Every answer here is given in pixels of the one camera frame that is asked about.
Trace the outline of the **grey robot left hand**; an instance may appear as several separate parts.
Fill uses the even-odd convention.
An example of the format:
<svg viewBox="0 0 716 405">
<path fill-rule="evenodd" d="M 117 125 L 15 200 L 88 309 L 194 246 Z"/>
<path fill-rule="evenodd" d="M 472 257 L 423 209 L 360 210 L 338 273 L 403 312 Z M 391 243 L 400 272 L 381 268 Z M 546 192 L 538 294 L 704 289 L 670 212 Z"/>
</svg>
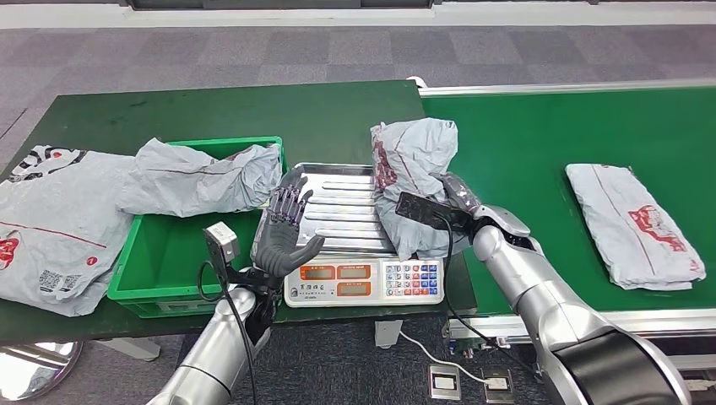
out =
<svg viewBox="0 0 716 405">
<path fill-rule="evenodd" d="M 301 170 L 287 172 L 263 211 L 252 246 L 252 262 L 272 277 L 286 277 L 323 248 L 325 238 L 320 235 L 314 235 L 302 247 L 297 245 L 301 220 L 313 194 L 312 190 L 302 190 L 306 182 Z"/>
</svg>

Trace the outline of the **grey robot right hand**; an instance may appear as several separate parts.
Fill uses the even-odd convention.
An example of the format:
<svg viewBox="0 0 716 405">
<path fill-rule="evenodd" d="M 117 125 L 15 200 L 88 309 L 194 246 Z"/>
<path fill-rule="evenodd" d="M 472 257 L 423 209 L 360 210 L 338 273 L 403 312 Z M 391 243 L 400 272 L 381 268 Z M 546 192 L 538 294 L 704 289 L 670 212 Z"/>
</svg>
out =
<svg viewBox="0 0 716 405">
<path fill-rule="evenodd" d="M 444 174 L 432 174 L 432 176 L 442 183 L 451 207 L 466 212 L 471 217 L 475 216 L 475 213 L 482 205 L 482 201 L 461 177 L 449 171 Z"/>
</svg>

